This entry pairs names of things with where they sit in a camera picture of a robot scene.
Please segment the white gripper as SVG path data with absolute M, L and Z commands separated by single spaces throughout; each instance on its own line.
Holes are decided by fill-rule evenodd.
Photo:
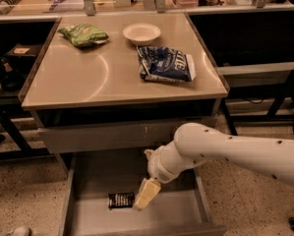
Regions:
M 151 178 L 144 179 L 136 195 L 133 209 L 143 210 L 166 184 L 176 179 L 181 172 L 199 165 L 198 159 L 182 155 L 174 142 L 157 149 L 145 149 L 147 172 Z

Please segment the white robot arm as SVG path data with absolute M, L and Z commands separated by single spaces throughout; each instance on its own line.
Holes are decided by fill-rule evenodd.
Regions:
M 149 177 L 136 195 L 136 210 L 146 208 L 163 184 L 208 159 L 227 159 L 294 187 L 294 140 L 226 135 L 200 123 L 187 123 L 169 144 L 147 149 L 145 154 Z

